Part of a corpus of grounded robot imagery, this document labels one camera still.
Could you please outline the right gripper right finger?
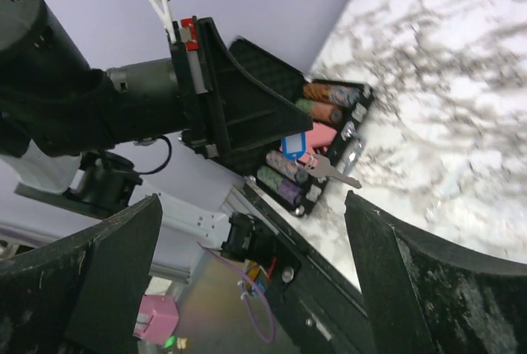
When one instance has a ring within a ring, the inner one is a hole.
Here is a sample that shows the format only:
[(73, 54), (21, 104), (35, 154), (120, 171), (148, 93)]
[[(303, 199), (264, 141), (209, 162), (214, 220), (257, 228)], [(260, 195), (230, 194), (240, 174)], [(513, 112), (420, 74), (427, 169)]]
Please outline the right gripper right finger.
[(524, 353), (526, 266), (444, 240), (348, 192), (345, 222), (379, 353)]

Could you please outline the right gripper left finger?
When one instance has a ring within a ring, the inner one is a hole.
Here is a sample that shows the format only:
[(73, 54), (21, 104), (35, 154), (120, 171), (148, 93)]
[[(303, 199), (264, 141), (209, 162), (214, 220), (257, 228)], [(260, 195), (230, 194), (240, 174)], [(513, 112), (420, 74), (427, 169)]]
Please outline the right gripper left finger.
[(1, 262), (3, 353), (135, 353), (161, 228), (151, 195), (98, 224)]

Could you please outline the blue key tag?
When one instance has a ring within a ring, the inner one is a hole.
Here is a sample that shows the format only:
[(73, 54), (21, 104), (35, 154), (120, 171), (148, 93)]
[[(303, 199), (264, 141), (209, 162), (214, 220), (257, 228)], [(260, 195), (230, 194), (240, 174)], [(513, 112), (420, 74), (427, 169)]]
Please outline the blue key tag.
[(282, 154), (289, 160), (297, 161), (306, 152), (305, 132), (283, 137), (281, 139)]

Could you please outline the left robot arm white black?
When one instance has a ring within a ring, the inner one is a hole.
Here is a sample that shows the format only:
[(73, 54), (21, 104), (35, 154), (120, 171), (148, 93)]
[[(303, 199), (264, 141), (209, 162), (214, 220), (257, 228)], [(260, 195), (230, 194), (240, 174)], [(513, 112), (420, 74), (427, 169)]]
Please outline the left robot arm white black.
[(180, 132), (197, 154), (244, 173), (253, 151), (312, 122), (249, 73), (211, 18), (175, 23), (170, 57), (92, 68), (45, 0), (1, 0), (1, 155), (33, 198), (104, 220), (141, 173), (113, 153)]

